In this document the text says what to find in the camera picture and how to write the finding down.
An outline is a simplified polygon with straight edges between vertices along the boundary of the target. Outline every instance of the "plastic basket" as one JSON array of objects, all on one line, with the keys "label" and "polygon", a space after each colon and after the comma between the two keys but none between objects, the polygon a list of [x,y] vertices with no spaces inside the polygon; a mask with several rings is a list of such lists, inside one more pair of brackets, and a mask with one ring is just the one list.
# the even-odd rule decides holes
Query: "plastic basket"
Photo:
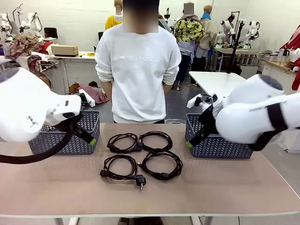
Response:
[{"label": "plastic basket", "polygon": [[[199,114],[187,114],[187,141],[190,141],[197,131],[203,127],[198,118]],[[220,135],[211,134],[200,144],[191,148],[191,153],[196,158],[250,158],[253,151],[247,144],[233,143],[225,140]]]},{"label": "plastic basket", "polygon": [[[83,117],[78,125],[90,133],[98,142],[100,136],[100,112],[99,111],[83,111]],[[39,135],[28,142],[33,154],[48,151],[54,145],[58,144],[65,133],[56,130],[53,127],[44,125]],[[69,143],[57,154],[60,155],[90,155],[93,154],[96,145],[90,145],[83,139],[73,135]]]}]

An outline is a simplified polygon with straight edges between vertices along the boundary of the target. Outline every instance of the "gray floor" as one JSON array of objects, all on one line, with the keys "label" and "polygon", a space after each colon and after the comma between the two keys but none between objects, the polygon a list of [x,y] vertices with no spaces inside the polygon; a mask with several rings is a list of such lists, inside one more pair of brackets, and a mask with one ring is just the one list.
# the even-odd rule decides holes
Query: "gray floor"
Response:
[{"label": "gray floor", "polygon": [[[187,109],[186,105],[189,99],[202,93],[200,87],[187,87],[189,78],[182,85],[181,91],[171,90],[166,96],[167,117],[166,119],[185,120],[186,113],[197,113],[198,109]],[[113,122],[111,104],[106,103],[97,106],[101,111],[101,122]],[[285,180],[291,185],[295,192],[300,195],[300,157],[288,155],[284,151],[263,150],[265,157],[279,171]],[[79,225],[117,225],[118,218],[82,218]],[[165,225],[191,225],[188,217],[165,217]],[[216,217],[213,225],[238,225],[237,217]],[[300,214],[289,216],[274,217],[240,217],[241,225],[299,225]],[[52,219],[14,219],[0,218],[0,225],[54,225]]]}]

